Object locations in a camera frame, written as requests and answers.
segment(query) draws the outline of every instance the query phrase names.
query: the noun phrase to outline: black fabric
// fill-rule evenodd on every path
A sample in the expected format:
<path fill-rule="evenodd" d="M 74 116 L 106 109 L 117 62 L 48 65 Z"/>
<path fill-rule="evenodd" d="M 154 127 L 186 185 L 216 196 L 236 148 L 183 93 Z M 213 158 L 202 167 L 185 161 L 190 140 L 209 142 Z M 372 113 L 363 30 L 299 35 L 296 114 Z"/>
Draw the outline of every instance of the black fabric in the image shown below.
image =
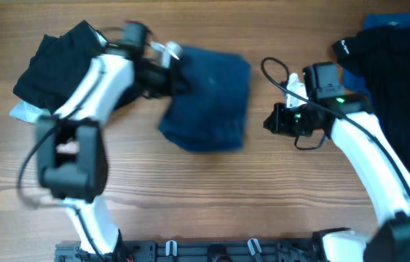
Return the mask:
<path fill-rule="evenodd" d="M 91 59 L 100 50 L 94 30 L 86 21 L 59 38 L 44 35 L 28 69 L 18 79 L 14 94 L 31 105 L 54 113 L 74 93 L 87 73 Z M 129 89 L 119 99 L 117 108 L 137 98 L 140 95 L 137 89 Z"/>
<path fill-rule="evenodd" d="M 372 28 L 333 48 L 343 68 L 366 77 L 383 133 L 410 172 L 410 28 Z"/>

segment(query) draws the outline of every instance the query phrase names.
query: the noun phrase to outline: logo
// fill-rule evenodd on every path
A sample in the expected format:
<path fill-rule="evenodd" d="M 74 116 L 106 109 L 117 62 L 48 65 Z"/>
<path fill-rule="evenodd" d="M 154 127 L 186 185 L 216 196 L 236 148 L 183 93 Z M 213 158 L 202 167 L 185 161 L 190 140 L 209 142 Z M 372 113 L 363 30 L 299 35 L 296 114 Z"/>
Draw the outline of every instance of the logo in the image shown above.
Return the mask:
<path fill-rule="evenodd" d="M 341 41 L 341 44 L 342 44 L 342 46 L 344 47 L 345 52 L 346 52 L 347 54 L 349 54 L 349 50 L 348 50 L 347 46 L 345 45 L 345 40 L 342 40 L 342 41 Z"/>

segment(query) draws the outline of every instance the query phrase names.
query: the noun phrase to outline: wooden table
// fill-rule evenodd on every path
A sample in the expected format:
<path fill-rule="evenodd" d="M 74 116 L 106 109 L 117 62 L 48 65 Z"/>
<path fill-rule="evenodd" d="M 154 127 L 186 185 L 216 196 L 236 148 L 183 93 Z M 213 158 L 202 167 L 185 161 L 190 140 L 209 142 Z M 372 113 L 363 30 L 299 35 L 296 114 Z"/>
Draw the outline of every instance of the wooden table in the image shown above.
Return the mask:
<path fill-rule="evenodd" d="M 12 88 L 43 34 L 59 36 L 81 20 L 95 28 L 138 20 L 161 42 L 240 53 L 254 68 L 274 56 L 300 74 L 329 60 L 331 44 L 360 30 L 369 12 L 410 11 L 405 1 L 10 2 L 0 0 L 0 261 L 8 262 L 52 261 L 55 244 L 77 239 L 62 210 L 27 210 L 15 193 L 17 169 L 35 142 L 30 124 L 9 117 L 19 101 Z M 234 154 L 189 154 L 165 140 L 157 124 L 169 99 L 138 100 L 113 115 L 105 131 L 105 196 L 125 239 L 302 237 L 337 226 L 374 231 L 371 202 L 345 156 L 331 141 L 297 151 L 293 138 L 264 130 L 283 95 L 261 77 L 254 82 L 245 148 Z M 25 184 L 40 194 L 34 177 L 32 162 Z"/>

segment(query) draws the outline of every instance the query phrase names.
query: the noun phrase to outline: wire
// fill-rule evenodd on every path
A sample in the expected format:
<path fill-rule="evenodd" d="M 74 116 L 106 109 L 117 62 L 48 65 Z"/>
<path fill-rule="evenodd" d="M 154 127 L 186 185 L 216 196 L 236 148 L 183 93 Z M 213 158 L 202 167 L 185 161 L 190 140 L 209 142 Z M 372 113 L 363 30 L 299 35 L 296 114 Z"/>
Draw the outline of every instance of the wire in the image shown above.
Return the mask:
<path fill-rule="evenodd" d="M 326 136 L 326 134 L 323 134 L 323 137 L 321 138 L 321 140 L 320 140 L 320 142 L 318 143 L 317 146 L 309 147 L 309 148 L 302 148 L 302 147 L 299 147 L 299 144 L 298 144 L 299 138 L 300 138 L 300 135 L 297 135 L 297 137 L 295 138 L 295 141 L 293 142 L 293 145 L 294 145 L 298 150 L 302 150 L 302 151 L 310 151 L 310 150 L 319 149 L 319 148 L 321 148 L 321 147 L 324 145 L 324 143 L 326 142 L 326 140 L 328 140 L 328 137 Z"/>
<path fill-rule="evenodd" d="M 93 241 L 93 238 L 91 237 L 91 234 L 88 231 L 87 224 L 85 223 L 82 217 L 82 214 L 80 213 L 80 209 L 74 205 L 63 205 L 63 206 L 67 208 L 71 208 L 75 212 L 75 215 L 79 219 L 80 225 L 82 226 L 83 233 L 87 237 L 88 243 L 90 243 L 91 248 L 93 249 L 93 251 L 95 251 L 95 254 L 102 262 L 106 262 L 106 259 L 104 259 L 103 255 L 101 255 L 100 250 L 98 249 L 98 247 L 96 247 L 95 241 Z"/>
<path fill-rule="evenodd" d="M 336 118 L 339 119 L 343 119 L 347 122 L 349 122 L 351 125 L 353 125 L 354 127 L 357 127 L 360 131 L 362 131 L 363 133 L 365 133 L 365 135 L 367 137 L 369 137 L 372 141 L 374 141 L 376 143 L 376 145 L 379 147 L 379 149 L 381 150 L 381 152 L 386 156 L 387 160 L 389 161 L 389 163 L 393 166 L 394 171 L 397 173 L 397 176 L 399 177 L 399 180 L 402 183 L 403 188 L 405 189 L 407 196 L 409 196 L 410 198 L 410 187 L 406 181 L 406 179 L 404 178 L 401 170 L 399 169 L 399 166 L 395 163 L 394 159 L 391 157 L 391 155 L 387 152 L 386 148 L 381 144 L 381 142 L 379 142 L 378 138 L 375 137 L 374 135 L 372 135 L 365 127 L 362 127 L 360 124 L 358 124 L 357 122 L 351 120 L 349 117 L 347 117 L 345 114 L 333 111 L 329 108 L 326 108 L 325 106 L 322 106 L 316 102 L 313 102 L 311 100 L 305 99 L 300 95 L 297 95 L 295 92 L 292 92 L 290 90 L 287 90 L 285 87 L 281 86 L 279 83 L 277 83 L 267 72 L 266 72 L 266 68 L 264 67 L 264 63 L 268 60 L 271 60 L 273 62 L 276 62 L 277 64 L 281 65 L 282 67 L 286 68 L 287 70 L 287 66 L 281 62 L 280 60 L 274 58 L 274 57 L 265 57 L 262 61 L 261 61 L 261 72 L 263 73 L 263 75 L 273 84 L 275 85 L 277 88 L 279 88 L 280 90 L 288 93 L 289 95 L 294 96 L 295 98 L 302 100 L 308 104 L 310 104 L 311 106 L 323 110 L 327 113 L 330 113 L 332 115 L 334 115 Z"/>
<path fill-rule="evenodd" d="M 103 59 L 101 59 L 99 56 L 97 56 L 97 59 L 100 62 L 100 69 L 99 69 L 99 75 L 98 78 L 95 80 L 95 83 L 91 86 L 91 88 L 88 90 L 87 94 L 80 100 L 80 102 L 75 106 L 73 111 L 69 113 L 67 116 L 62 118 L 59 122 L 56 122 L 55 126 L 51 129 L 49 129 L 43 136 L 40 138 L 40 140 L 33 146 L 33 148 L 30 150 L 30 152 L 27 154 L 26 158 L 23 160 L 22 165 L 20 166 L 19 172 L 18 172 L 18 177 L 17 177 L 17 195 L 19 196 L 20 201 L 27 206 L 31 207 L 33 209 L 37 209 L 38 207 L 60 207 L 61 204 L 42 204 L 40 201 L 32 199 L 29 196 L 26 196 L 25 193 L 23 192 L 23 187 L 22 187 L 22 179 L 23 179 L 23 174 L 25 172 L 26 166 L 30 162 L 31 157 L 38 151 L 38 149 L 42 146 L 42 144 L 57 130 L 64 124 L 67 120 L 69 120 L 74 114 L 76 114 L 78 111 L 83 109 L 83 105 L 85 102 L 90 98 L 91 94 L 96 90 L 98 85 L 101 83 L 101 80 L 103 79 L 104 74 L 106 73 L 106 64 L 104 63 Z M 102 262 L 106 262 L 106 260 L 103 258 L 101 255 L 100 251 L 96 247 L 95 243 L 93 242 L 92 237 L 90 236 L 90 233 L 87 229 L 87 225 L 84 222 L 84 219 L 82 215 L 80 214 L 80 210 L 73 206 L 73 205 L 64 205 L 62 204 L 63 207 L 68 207 L 74 210 L 76 213 L 77 218 L 79 219 L 80 224 L 82 225 L 83 233 L 87 237 L 88 242 L 90 243 L 91 248 L 95 251 L 96 255 Z"/>

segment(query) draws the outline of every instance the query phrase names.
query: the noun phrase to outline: blue towel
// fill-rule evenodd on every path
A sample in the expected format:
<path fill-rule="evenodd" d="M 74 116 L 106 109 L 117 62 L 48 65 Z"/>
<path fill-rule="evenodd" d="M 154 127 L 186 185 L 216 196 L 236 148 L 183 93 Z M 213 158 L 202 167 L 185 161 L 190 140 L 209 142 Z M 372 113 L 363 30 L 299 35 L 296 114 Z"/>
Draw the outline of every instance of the blue towel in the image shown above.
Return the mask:
<path fill-rule="evenodd" d="M 190 152 L 236 151 L 243 147 L 251 67 L 240 55 L 183 47 L 182 76 L 188 85 L 159 123 L 159 131 Z"/>
<path fill-rule="evenodd" d="M 368 30 L 383 25 L 393 25 L 397 28 L 410 28 L 410 12 L 384 15 L 368 14 L 365 23 L 363 24 L 363 30 Z M 366 79 L 364 77 L 355 76 L 345 69 L 342 74 L 342 84 L 345 88 L 354 92 L 368 95 L 370 103 L 373 101 L 371 98 L 371 93 L 366 88 Z"/>

